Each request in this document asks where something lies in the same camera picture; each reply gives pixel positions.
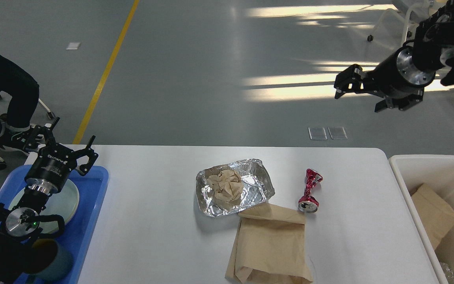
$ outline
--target sneaker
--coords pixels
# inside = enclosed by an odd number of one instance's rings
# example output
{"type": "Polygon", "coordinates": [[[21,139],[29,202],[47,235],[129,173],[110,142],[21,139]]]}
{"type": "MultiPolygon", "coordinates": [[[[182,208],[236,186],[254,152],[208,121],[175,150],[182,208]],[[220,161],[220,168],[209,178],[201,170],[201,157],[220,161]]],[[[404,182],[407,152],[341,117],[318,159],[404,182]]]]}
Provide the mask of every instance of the sneaker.
{"type": "Polygon", "coordinates": [[[38,141],[28,142],[27,138],[31,135],[33,128],[27,131],[13,133],[6,130],[0,137],[0,148],[2,151],[21,151],[22,153],[29,154],[29,151],[38,150],[38,141]]]}

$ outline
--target dark mug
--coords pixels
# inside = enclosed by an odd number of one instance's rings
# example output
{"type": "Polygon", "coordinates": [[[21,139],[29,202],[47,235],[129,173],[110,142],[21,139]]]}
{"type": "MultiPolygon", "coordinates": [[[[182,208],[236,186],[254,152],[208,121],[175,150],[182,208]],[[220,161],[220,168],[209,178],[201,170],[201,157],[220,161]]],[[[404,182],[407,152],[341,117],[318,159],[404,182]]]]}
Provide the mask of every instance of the dark mug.
{"type": "Polygon", "coordinates": [[[47,281],[64,278],[73,267],[73,256],[55,239],[38,239],[32,245],[34,263],[25,273],[47,281]]]}

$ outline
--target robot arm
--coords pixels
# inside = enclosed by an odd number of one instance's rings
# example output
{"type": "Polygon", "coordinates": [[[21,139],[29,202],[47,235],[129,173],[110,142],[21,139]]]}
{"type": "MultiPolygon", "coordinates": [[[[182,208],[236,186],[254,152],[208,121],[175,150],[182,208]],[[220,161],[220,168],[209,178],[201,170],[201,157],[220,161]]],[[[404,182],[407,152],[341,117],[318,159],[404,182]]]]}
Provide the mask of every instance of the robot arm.
{"type": "Polygon", "coordinates": [[[91,148],[93,136],[85,149],[73,151],[56,142],[51,127],[36,126],[28,140],[43,135],[45,147],[25,176],[24,194],[15,207],[5,209],[0,203],[0,282],[13,283],[23,271],[29,271],[40,257],[33,253],[32,244],[38,238],[56,238],[64,232],[64,219],[60,215],[40,215],[52,194],[60,193],[70,173],[77,170],[81,176],[90,171],[98,155],[91,148]],[[78,166],[83,156],[88,162],[78,166]],[[58,231],[42,234],[41,222],[57,222],[58,231]]]}
{"type": "Polygon", "coordinates": [[[415,39],[406,41],[373,71],[364,72],[360,65],[353,64],[339,73],[334,83],[335,99],[348,92],[370,93],[383,98],[375,112],[386,108],[407,110],[423,101],[425,87],[434,80],[436,70],[445,66],[451,70],[441,84],[454,85],[453,0],[420,22],[415,39]]]}

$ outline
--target crumpled paper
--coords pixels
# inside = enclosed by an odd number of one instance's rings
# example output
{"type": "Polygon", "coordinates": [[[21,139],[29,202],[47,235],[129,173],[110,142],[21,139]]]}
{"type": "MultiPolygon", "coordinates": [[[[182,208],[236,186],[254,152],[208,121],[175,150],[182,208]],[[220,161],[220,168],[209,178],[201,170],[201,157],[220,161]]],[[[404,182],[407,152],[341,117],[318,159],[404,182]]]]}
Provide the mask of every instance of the crumpled paper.
{"type": "Polygon", "coordinates": [[[263,203],[241,221],[225,277],[240,283],[309,284],[304,260],[304,213],[263,203]]]}
{"type": "Polygon", "coordinates": [[[241,176],[233,170],[223,170],[217,176],[209,176],[208,183],[215,191],[215,198],[225,202],[237,200],[243,193],[241,176]]]}
{"type": "Polygon", "coordinates": [[[454,210],[425,183],[411,198],[432,248],[435,250],[454,226],[454,210]]]}

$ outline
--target chair wheel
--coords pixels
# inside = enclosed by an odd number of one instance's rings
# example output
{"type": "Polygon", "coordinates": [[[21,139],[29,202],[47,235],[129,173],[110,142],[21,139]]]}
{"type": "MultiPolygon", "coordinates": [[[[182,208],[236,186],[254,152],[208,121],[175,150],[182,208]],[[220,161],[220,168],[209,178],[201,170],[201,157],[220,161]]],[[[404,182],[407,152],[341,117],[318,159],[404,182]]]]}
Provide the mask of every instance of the chair wheel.
{"type": "Polygon", "coordinates": [[[6,169],[6,167],[7,167],[6,162],[0,162],[0,170],[4,170],[6,169]]]}
{"type": "Polygon", "coordinates": [[[52,120],[56,118],[56,114],[54,112],[47,112],[48,119],[52,120]]]}

